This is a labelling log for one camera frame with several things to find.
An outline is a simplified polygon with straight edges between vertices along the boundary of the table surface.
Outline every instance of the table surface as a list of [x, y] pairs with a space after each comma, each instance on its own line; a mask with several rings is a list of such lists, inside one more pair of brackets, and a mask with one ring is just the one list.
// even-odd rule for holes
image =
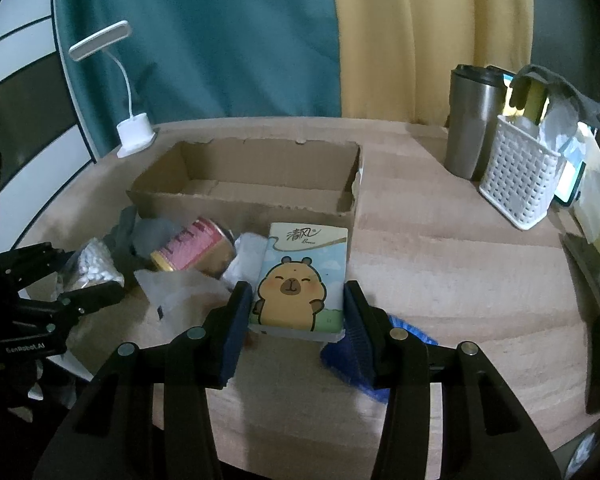
[[[370, 303], [424, 330], [440, 344], [481, 346], [551, 449], [597, 417], [586, 415], [584, 279], [561, 247], [577, 232], [566, 212], [528, 232], [513, 227], [477, 192], [448, 173], [446, 131], [388, 121], [244, 118], [164, 124], [154, 145], [124, 158], [110, 153], [87, 168], [40, 216], [23, 244], [67, 250], [106, 234], [130, 201], [125, 190], [179, 140], [281, 137], [353, 140], [363, 178], [347, 267]], [[42, 288], [33, 287], [32, 297]], [[165, 342], [139, 288], [117, 306], [85, 317], [69, 345], [92, 372], [117, 345]], [[313, 342], [258, 336], [235, 377], [208, 391], [219, 458], [270, 478], [370, 477], [385, 408], [322, 368]], [[438, 478], [442, 402], [432, 387], [428, 478]], [[154, 422], [162, 425], [157, 388]]]

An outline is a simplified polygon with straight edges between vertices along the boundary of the stainless steel tumbler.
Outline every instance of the stainless steel tumbler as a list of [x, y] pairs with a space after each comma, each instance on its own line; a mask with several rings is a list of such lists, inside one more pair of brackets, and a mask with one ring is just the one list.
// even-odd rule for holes
[[498, 70], [458, 65], [451, 71], [445, 155], [445, 168], [451, 173], [467, 180], [482, 178], [506, 95]]

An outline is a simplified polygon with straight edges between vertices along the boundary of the yellow curtain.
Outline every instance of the yellow curtain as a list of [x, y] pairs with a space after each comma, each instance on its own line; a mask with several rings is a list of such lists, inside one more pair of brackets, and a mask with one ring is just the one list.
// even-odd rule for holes
[[342, 116], [443, 124], [459, 63], [529, 63], [533, 0], [336, 0]]

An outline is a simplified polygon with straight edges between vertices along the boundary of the can lid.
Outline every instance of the can lid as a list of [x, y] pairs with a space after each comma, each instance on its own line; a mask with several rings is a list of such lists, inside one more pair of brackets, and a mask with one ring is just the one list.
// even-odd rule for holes
[[502, 72], [489, 67], [460, 64], [451, 73], [483, 85], [504, 86]]
[[160, 254], [160, 251], [154, 251], [151, 253], [151, 259], [154, 261], [158, 270], [175, 270], [167, 259]]

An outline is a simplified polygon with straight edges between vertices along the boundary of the white desk lamp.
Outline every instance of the white desk lamp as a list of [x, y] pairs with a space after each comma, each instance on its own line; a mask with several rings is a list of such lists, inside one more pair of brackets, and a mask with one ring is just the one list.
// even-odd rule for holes
[[155, 133], [146, 114], [133, 114], [131, 109], [131, 86], [129, 86], [129, 78], [126, 76], [125, 68], [120, 60], [106, 49], [110, 44], [124, 40], [130, 35], [131, 26], [127, 20], [123, 20], [91, 34], [88, 38], [84, 38], [69, 49], [69, 56], [74, 61], [81, 61], [94, 52], [102, 50], [122, 70], [122, 75], [125, 77], [126, 93], [129, 97], [129, 118], [116, 126], [122, 143], [122, 147], [118, 150], [119, 158], [141, 152], [148, 148], [155, 139]]

